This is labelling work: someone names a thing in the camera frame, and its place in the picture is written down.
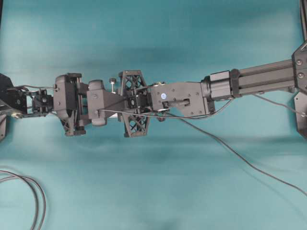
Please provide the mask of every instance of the screw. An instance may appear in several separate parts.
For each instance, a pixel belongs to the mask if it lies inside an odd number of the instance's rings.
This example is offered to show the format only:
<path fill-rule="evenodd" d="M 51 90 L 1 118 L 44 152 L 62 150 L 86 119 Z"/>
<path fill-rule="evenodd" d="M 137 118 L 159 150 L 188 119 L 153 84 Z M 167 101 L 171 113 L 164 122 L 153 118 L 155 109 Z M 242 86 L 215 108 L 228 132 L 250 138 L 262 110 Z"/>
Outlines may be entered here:
<path fill-rule="evenodd" d="M 297 64 L 298 66 L 302 65 L 302 63 L 303 63 L 303 62 L 302 62 L 302 60 L 300 60 L 300 59 L 296 61 L 296 64 Z"/>
<path fill-rule="evenodd" d="M 299 73 L 297 76 L 298 76 L 299 79 L 302 79 L 302 78 L 305 77 L 305 75 L 303 73 Z"/>

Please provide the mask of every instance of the teal cloth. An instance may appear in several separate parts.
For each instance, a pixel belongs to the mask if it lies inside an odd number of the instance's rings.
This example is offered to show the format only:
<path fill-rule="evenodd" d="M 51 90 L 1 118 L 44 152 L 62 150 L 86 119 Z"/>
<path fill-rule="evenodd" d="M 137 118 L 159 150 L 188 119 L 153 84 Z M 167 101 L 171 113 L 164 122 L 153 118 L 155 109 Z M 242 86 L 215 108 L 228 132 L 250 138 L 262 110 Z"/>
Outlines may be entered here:
<path fill-rule="evenodd" d="M 290 59 L 302 42 L 298 1 L 5 0 L 0 72 L 15 85 L 80 72 L 110 89 L 125 69 L 141 69 L 148 84 L 201 81 Z M 293 94 L 265 96 L 294 106 Z M 307 143 L 290 111 L 246 96 L 194 124 L 307 190 Z M 177 120 L 152 119 L 143 138 L 124 138 L 116 119 L 86 130 L 67 138 L 51 115 L 12 120 L 0 143 L 0 168 L 45 189 L 45 230 L 307 228 L 306 197 Z M 0 184 L 1 230 L 29 229 L 33 214 L 23 183 Z"/>

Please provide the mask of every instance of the wire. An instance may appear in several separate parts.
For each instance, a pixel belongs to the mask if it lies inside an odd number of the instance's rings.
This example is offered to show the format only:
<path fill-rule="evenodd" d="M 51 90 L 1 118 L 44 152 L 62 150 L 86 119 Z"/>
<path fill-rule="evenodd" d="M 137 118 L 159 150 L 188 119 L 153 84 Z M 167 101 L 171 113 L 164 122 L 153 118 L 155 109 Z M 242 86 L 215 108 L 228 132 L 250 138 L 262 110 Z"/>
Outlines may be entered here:
<path fill-rule="evenodd" d="M 212 137 L 212 138 L 215 139 L 217 142 L 223 144 L 225 147 L 227 147 L 230 151 L 232 151 L 236 156 L 238 156 L 242 161 L 244 161 L 248 166 L 250 166 L 250 167 L 253 168 L 254 170 L 256 170 L 256 171 L 258 171 L 258 172 L 260 172 L 260 173 L 262 173 L 262 174 L 264 174 L 264 175 L 266 175 L 266 176 L 268 176 L 268 177 L 271 177 L 271 178 L 273 178 L 273 179 L 276 180 L 276 181 L 279 181 L 279 182 L 281 182 L 281 183 L 283 183 L 283 184 L 286 184 L 286 185 L 288 185 L 288 186 L 290 186 L 290 187 L 292 187 L 292 188 L 294 188 L 294 189 L 300 191 L 300 192 L 301 192 L 302 194 L 304 194 L 305 196 L 307 196 L 307 192 L 305 192 L 303 189 L 299 188 L 298 186 L 296 186 L 296 185 L 294 185 L 294 184 L 291 184 L 291 183 L 289 183 L 289 182 L 287 182 L 287 181 L 284 181 L 284 180 L 282 180 L 282 179 L 280 179 L 280 178 L 278 178 L 278 177 L 276 177 L 276 176 L 273 176 L 272 174 L 269 174 L 268 172 L 265 172 L 265 171 L 263 171 L 263 170 L 257 168 L 256 166 L 254 166 L 252 163 L 250 163 L 248 160 L 246 160 L 242 155 L 240 155 L 238 152 L 236 152 L 233 148 L 231 148 L 227 143 L 225 143 L 225 142 L 224 142 L 222 139 L 220 139 L 218 136 L 216 136 L 216 135 L 214 135 L 214 134 L 212 134 L 212 133 L 209 133 L 209 132 L 207 132 L 207 131 L 205 131 L 205 130 L 203 130 L 203 129 L 201 129 L 201 128 L 198 128 L 197 126 L 193 125 L 192 123 L 190 123 L 190 122 L 188 122 L 188 121 L 185 121 L 185 120 L 181 120 L 181 121 L 184 122 L 184 123 L 186 123 L 187 125 L 191 126 L 192 128 L 194 128 L 194 129 L 200 131 L 201 133 L 206 134 L 206 135 Z"/>
<path fill-rule="evenodd" d="M 5 174 L 11 175 L 13 177 L 16 177 L 16 178 L 22 180 L 23 182 L 25 182 L 30 187 L 30 189 L 31 189 L 31 191 L 33 193 L 33 196 L 34 196 L 34 200 L 35 200 L 35 214 L 34 214 L 34 219 L 33 219 L 33 223 L 32 223 L 32 226 L 31 226 L 31 230 L 34 230 L 36 222 L 37 222 L 37 217 L 38 217 L 38 198 L 37 198 L 37 194 L 36 194 L 35 189 L 22 176 L 19 176 L 17 174 L 14 174 L 14 173 L 9 172 L 9 171 L 4 171 L 4 170 L 0 170 L 0 173 L 5 173 Z"/>
<path fill-rule="evenodd" d="M 42 228 L 42 225 L 44 223 L 45 216 L 46 216 L 46 196 L 45 196 L 44 190 L 39 185 L 39 183 L 36 180 L 34 180 L 33 178 L 27 177 L 27 176 L 21 176 L 21 177 L 24 178 L 25 180 L 28 180 L 28 181 L 34 183 L 41 193 L 41 196 L 42 196 L 42 199 L 43 199 L 43 213 L 42 213 L 42 218 L 41 218 L 39 225 L 38 225 L 38 229 L 40 230 Z M 0 183 L 4 182 L 4 181 L 8 181 L 8 180 L 14 180 L 14 179 L 18 179 L 18 177 L 8 176 L 8 177 L 0 179 Z"/>
<path fill-rule="evenodd" d="M 254 95 L 255 97 L 258 97 L 258 98 L 260 98 L 260 99 L 263 99 L 263 100 L 265 100 L 265 101 L 267 101 L 267 102 L 270 102 L 270 103 L 272 103 L 272 104 L 275 104 L 275 105 L 279 105 L 279 106 L 285 107 L 285 108 L 289 109 L 290 111 L 292 111 L 293 113 L 296 113 L 296 114 L 301 115 L 302 117 L 307 117 L 306 113 L 301 113 L 301 112 L 299 112 L 299 111 L 297 111 L 297 110 L 295 110 L 295 109 L 293 109 L 293 108 L 291 108 L 291 107 L 289 107 L 289 106 L 287 106 L 287 105 L 285 105 L 285 104 L 281 104 L 281 103 L 277 103 L 277 102 L 271 101 L 270 99 L 267 99 L 267 98 L 265 98 L 265 97 L 261 97 L 261 96 L 259 96 L 259 95 L 257 95 L 257 94 L 253 94 L 253 95 Z"/>
<path fill-rule="evenodd" d="M 159 115 L 137 114 L 137 113 L 127 112 L 127 111 L 111 110 L 111 109 L 97 109 L 97 111 L 102 110 L 102 111 L 113 112 L 113 113 L 121 113 L 121 114 L 129 114 L 129 115 L 145 116 L 145 117 L 156 117 L 156 118 L 202 120 L 202 119 L 207 119 L 207 118 L 210 118 L 210 117 L 212 117 L 214 115 L 217 115 L 219 112 L 223 111 L 232 101 L 233 101 L 233 99 L 229 100 L 226 104 L 224 104 L 219 110 L 217 110 L 213 114 L 210 114 L 210 115 L 199 115 L 199 116 L 176 116 L 176 115 L 172 115 L 172 116 L 159 116 Z"/>
<path fill-rule="evenodd" d="M 8 90 L 17 90 L 19 88 L 24 88 L 24 87 L 28 87 L 28 88 L 34 88 L 34 89 L 49 89 L 49 90 L 54 90 L 54 91 L 58 91 L 58 88 L 54 88 L 54 87 L 48 87 L 48 86 L 33 86 L 33 85 L 19 85 L 19 86 L 14 86 L 12 88 L 8 88 Z"/>

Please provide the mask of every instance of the metal bracket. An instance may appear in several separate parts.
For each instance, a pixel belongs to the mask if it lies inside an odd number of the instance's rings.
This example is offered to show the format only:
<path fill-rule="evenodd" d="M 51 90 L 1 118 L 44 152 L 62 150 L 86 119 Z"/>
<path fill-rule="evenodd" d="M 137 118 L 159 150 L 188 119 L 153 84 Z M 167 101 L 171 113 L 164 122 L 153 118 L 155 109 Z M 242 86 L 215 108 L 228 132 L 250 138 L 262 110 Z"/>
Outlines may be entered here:
<path fill-rule="evenodd" d="M 299 92 L 294 97 L 294 104 L 297 111 L 307 114 L 307 95 Z M 296 114 L 296 126 L 299 134 L 307 139 L 307 117 Z"/>
<path fill-rule="evenodd" d="M 6 136 L 6 122 L 7 116 L 0 115 L 0 141 L 2 141 Z"/>

